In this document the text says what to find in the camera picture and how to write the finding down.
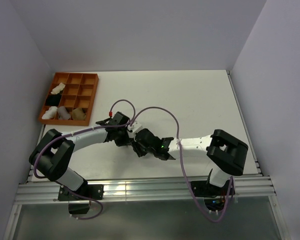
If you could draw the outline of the tan brown long sock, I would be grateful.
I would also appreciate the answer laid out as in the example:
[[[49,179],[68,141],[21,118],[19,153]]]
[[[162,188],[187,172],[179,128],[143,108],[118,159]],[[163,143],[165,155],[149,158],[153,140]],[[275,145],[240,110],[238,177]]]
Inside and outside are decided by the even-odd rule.
[[[75,108],[72,111],[72,119],[74,121],[85,121],[86,120],[86,113],[82,108]]]

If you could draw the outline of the grey sock with red cuff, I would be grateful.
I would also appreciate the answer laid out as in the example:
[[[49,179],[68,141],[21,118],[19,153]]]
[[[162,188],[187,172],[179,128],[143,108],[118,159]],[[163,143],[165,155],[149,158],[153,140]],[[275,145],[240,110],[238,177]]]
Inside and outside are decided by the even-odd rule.
[[[70,120],[71,114],[67,111],[65,106],[60,106],[57,108],[57,114],[59,120]]]

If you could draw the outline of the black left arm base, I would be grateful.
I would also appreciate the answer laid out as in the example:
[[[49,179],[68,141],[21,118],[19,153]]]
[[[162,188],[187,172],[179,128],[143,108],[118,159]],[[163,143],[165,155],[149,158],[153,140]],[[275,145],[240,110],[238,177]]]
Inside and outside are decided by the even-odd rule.
[[[103,184],[87,184],[83,187],[83,191],[72,191],[64,185],[59,188],[57,200],[59,202],[68,202],[68,212],[71,217],[78,220],[91,220],[104,210],[100,200],[103,199]],[[91,209],[92,203],[99,205],[99,211],[92,216],[84,216]]]

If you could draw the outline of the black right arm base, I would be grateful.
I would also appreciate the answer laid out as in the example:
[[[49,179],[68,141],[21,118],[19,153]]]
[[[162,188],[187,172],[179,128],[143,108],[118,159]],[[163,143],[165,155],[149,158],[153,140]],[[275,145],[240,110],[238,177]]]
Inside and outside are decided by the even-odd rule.
[[[232,200],[236,194],[234,183],[230,184],[230,180],[222,187],[212,185],[208,180],[190,181],[189,186],[191,196],[195,198],[195,205],[203,211],[222,211],[226,204],[226,196]]]

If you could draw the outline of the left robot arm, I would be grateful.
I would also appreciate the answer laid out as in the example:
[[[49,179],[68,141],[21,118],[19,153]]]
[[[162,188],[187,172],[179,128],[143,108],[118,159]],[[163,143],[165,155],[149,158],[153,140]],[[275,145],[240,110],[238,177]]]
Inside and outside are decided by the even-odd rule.
[[[43,178],[67,187],[76,200],[85,198],[88,193],[86,180],[69,167],[72,154],[94,144],[127,137],[129,122],[129,117],[117,112],[113,117],[75,132],[49,130],[29,157],[33,172],[39,171]]]

